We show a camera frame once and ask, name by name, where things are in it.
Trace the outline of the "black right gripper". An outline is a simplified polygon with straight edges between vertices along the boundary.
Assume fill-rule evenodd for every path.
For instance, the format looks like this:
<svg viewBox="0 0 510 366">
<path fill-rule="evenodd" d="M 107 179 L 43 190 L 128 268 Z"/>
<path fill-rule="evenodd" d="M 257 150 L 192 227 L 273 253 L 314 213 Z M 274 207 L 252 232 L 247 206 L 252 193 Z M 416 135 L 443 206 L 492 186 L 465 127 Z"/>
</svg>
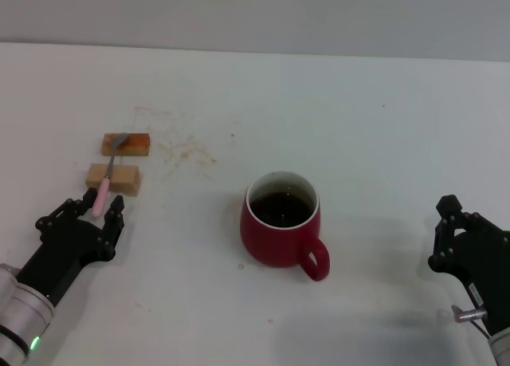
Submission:
<svg viewBox="0 0 510 366">
<path fill-rule="evenodd" d="M 436 205 L 433 253 L 428 265 L 436 273 L 457 278 L 472 303 L 484 309 L 489 335 L 509 327 L 509 231 L 478 212 L 464 212 L 455 195 L 442 196 Z"/>
</svg>

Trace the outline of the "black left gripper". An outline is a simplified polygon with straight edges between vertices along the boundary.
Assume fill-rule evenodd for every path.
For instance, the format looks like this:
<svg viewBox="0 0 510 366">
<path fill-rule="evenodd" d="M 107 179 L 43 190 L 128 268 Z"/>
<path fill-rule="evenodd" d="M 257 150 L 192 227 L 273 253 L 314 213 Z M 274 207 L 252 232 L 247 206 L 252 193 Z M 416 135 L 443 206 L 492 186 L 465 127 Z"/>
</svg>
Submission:
<svg viewBox="0 0 510 366">
<path fill-rule="evenodd" d="M 35 222 L 41 245 L 18 273 L 18 282 L 59 302 L 82 269 L 100 260 L 111 261 L 124 228 L 124 198 L 117 195 L 104 214 L 100 229 L 80 219 L 96 200 L 96 188 L 81 199 L 66 199 L 56 210 Z"/>
</svg>

